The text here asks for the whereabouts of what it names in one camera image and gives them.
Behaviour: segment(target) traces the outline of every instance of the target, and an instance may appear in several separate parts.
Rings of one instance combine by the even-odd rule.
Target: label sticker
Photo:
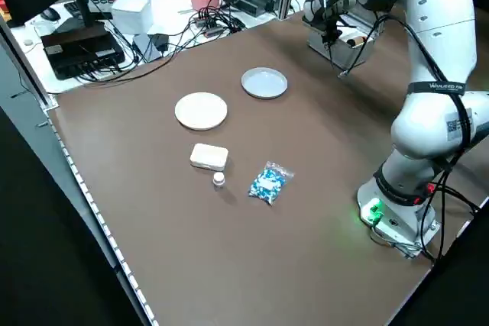
[[[54,55],[56,53],[62,53],[63,52],[63,48],[61,47],[61,45],[48,46],[48,47],[45,47],[44,50],[46,50],[46,54],[48,54],[48,55]]]
[[[471,122],[471,132],[474,131],[474,119],[472,118],[472,109],[467,109],[468,120]],[[458,118],[458,112],[453,112],[445,116],[446,131],[448,141],[461,138],[461,124]]]
[[[97,51],[95,55],[97,57],[102,57],[102,56],[110,55],[111,53],[115,53],[115,50],[110,49],[110,50]]]
[[[269,181],[267,179],[260,179],[258,181],[258,185],[260,185],[264,189],[272,190],[277,185],[277,183],[276,182],[271,182],[271,181]]]

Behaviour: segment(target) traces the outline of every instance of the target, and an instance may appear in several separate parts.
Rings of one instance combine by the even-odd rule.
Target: small bottle
[[[212,178],[212,183],[214,184],[214,187],[216,189],[221,189],[222,187],[224,187],[224,182],[225,182],[224,173],[222,172],[214,173],[214,177]]]

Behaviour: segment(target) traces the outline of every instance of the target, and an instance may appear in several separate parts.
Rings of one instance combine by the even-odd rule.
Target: computer mouse
[[[55,11],[54,9],[52,9],[51,7],[49,7],[45,11],[43,11],[40,14],[40,17],[45,19],[46,21],[51,21],[51,22],[55,22],[61,18],[60,14],[57,11]]]

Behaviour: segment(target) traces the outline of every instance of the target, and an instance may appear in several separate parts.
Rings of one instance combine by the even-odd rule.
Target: white plate
[[[209,130],[221,124],[228,114],[228,106],[221,97],[198,92],[186,95],[175,105],[175,117],[192,130]]]
[[[243,74],[241,85],[254,97],[270,99],[287,90],[287,78],[275,69],[254,68]]]

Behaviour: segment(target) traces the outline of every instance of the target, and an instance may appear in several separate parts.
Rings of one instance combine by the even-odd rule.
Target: green led light
[[[382,212],[383,206],[384,205],[379,198],[373,198],[362,208],[362,217],[367,219],[373,225],[377,225],[384,216],[384,213]]]

